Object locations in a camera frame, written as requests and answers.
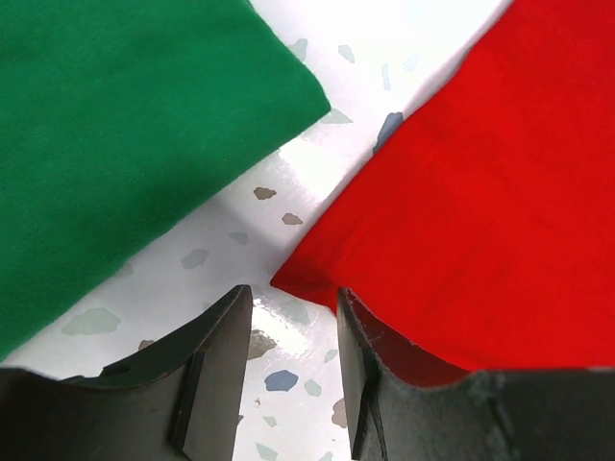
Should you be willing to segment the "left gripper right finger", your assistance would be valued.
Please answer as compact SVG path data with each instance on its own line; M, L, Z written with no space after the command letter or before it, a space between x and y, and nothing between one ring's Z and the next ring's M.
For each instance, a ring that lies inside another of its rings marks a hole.
M610 460L610 369L468 372L414 345L350 289L337 335L355 460Z

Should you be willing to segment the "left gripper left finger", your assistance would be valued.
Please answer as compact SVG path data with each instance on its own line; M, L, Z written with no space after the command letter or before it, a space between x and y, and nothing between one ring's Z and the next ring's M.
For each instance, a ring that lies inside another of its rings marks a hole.
M96 377L2 369L2 459L232 459L252 311L238 285Z

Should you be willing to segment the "red t shirt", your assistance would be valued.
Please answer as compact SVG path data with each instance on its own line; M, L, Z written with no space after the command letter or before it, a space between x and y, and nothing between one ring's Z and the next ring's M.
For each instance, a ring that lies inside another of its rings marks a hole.
M468 371L612 365L613 3L512 3L271 283Z

